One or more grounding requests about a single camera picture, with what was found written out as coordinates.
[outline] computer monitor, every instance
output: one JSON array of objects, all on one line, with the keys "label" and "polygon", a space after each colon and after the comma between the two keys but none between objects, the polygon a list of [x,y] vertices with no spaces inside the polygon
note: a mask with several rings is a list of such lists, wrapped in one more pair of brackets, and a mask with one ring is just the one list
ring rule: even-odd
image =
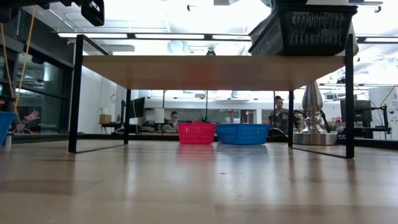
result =
[{"label": "computer monitor", "polygon": [[[368,100],[354,100],[354,122],[372,122],[371,102]],[[346,122],[346,101],[340,101],[341,120]]]},{"label": "computer monitor", "polygon": [[144,116],[145,97],[130,101],[130,118],[141,118]]}]

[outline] metal vase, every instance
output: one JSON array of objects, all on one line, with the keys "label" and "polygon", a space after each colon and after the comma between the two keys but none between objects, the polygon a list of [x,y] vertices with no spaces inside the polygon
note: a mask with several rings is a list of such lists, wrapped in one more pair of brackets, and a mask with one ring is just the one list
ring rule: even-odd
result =
[{"label": "metal vase", "polygon": [[325,133],[320,126],[320,110],[323,107],[323,100],[316,81],[307,84],[302,101],[303,109],[307,112],[305,129],[303,133]]}]

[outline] blue bin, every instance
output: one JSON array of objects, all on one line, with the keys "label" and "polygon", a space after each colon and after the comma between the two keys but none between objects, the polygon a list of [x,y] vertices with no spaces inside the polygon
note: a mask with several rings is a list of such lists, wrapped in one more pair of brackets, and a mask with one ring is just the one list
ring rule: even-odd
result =
[{"label": "blue bin", "polygon": [[268,124],[219,124],[218,141],[238,146],[255,146],[267,141]]},{"label": "blue bin", "polygon": [[13,119],[15,119],[15,117],[16,117],[15,113],[0,111],[0,140],[1,140],[1,144],[4,142],[7,132],[10,129],[11,121]]}]

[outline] wooden floor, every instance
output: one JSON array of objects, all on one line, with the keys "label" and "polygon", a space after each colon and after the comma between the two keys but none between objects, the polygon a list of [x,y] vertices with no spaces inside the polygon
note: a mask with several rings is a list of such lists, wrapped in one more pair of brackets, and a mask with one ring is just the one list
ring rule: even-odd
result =
[{"label": "wooden floor", "polygon": [[0,149],[0,223],[398,222],[398,151],[357,148],[345,160],[272,143],[66,146]]}]

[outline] ceiling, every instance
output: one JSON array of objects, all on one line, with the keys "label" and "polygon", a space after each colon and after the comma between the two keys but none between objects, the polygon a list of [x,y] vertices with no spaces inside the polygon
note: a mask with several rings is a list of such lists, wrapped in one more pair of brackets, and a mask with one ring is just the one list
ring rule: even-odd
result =
[{"label": "ceiling", "polygon": [[[320,0],[309,0],[314,3]],[[360,6],[353,18],[356,35],[398,35],[397,0],[382,0],[382,10],[377,6]],[[104,0],[105,25],[93,27],[80,14],[76,5],[65,7],[51,4],[50,10],[38,6],[24,8],[29,13],[34,8],[36,17],[56,32],[172,32],[209,34],[248,34],[267,17],[270,9],[261,0]],[[116,54],[126,55],[205,55],[214,49],[217,55],[247,55],[250,43],[181,41],[181,40],[96,40],[105,49],[117,47]],[[395,57],[398,45],[361,45],[356,72],[361,73],[375,62],[379,55]],[[331,74],[332,80],[343,75]]]}]

